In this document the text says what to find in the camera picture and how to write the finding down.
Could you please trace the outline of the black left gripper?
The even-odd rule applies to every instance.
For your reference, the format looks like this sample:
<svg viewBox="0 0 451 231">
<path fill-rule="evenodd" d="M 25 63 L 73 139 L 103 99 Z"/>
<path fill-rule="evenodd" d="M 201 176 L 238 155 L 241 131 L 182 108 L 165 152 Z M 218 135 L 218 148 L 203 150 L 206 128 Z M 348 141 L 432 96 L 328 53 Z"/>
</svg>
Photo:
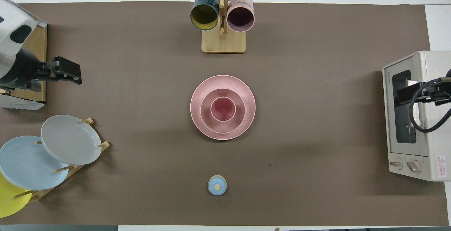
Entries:
<svg viewBox="0 0 451 231">
<path fill-rule="evenodd" d="M 61 56 L 53 59 L 52 72 L 57 80 L 82 84 L 81 66 Z M 9 71 L 1 77 L 3 90 L 30 90 L 42 92 L 44 81 L 53 81 L 48 63 L 40 61 L 28 49 L 21 48 Z"/>
</svg>

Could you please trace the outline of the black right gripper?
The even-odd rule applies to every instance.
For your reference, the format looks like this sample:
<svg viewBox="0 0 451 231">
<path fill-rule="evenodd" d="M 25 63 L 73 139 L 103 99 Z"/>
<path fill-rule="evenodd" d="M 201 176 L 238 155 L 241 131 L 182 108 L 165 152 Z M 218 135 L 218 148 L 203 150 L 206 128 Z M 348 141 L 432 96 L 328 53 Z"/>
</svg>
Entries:
<svg viewBox="0 0 451 231">
<path fill-rule="evenodd" d="M 451 102 L 451 77 L 439 77 L 437 79 L 431 80 L 427 83 L 425 82 L 407 82 L 411 83 L 404 88 L 396 90 L 397 96 L 394 98 L 395 106 L 402 106 L 409 104 L 414 97 L 415 92 L 420 90 L 419 96 L 415 98 L 414 102 L 430 103 L 433 102 L 435 105 L 443 105 Z"/>
</svg>

